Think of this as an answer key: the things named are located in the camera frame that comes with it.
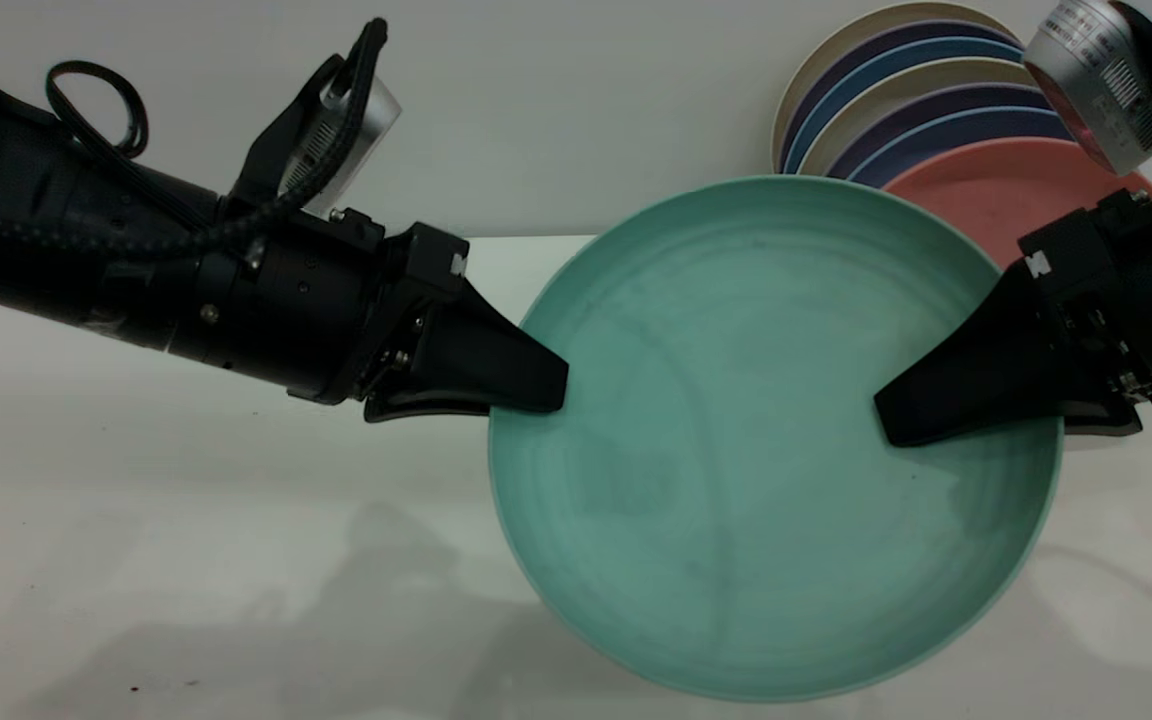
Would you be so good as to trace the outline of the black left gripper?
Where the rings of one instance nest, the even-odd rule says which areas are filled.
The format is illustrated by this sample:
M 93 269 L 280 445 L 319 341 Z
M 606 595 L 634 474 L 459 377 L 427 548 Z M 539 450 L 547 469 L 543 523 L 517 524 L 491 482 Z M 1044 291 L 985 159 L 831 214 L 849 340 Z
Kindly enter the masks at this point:
M 388 236 L 361 211 L 300 213 L 266 250 L 266 343 L 274 382 L 367 423 L 558 414 L 570 365 L 467 285 L 470 243 L 426 223 Z

